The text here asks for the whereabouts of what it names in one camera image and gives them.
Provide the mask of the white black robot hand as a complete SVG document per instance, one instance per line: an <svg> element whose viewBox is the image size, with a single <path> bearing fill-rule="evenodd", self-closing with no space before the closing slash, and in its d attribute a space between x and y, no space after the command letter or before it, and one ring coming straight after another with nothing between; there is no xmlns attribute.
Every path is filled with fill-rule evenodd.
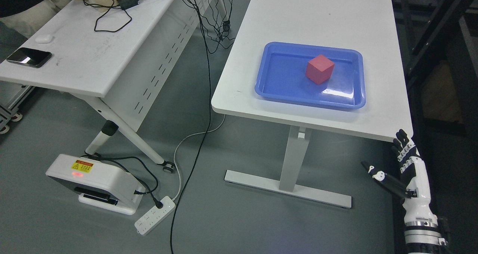
<svg viewBox="0 0 478 254"><path fill-rule="evenodd" d="M361 164L377 184L402 199L406 224L423 224L437 228L438 218L429 206L431 189L428 173L417 145L404 130L400 129L393 139L392 151L399 164L399 179L366 161L362 161Z"/></svg>

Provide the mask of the white black robot forearm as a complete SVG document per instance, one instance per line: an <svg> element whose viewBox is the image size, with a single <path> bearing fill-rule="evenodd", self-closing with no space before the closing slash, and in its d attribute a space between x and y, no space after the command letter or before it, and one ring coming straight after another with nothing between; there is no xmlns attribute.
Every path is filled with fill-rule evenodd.
<svg viewBox="0 0 478 254"><path fill-rule="evenodd" d="M441 222L418 220L405 223L405 245L408 254L446 254L449 232Z"/></svg>

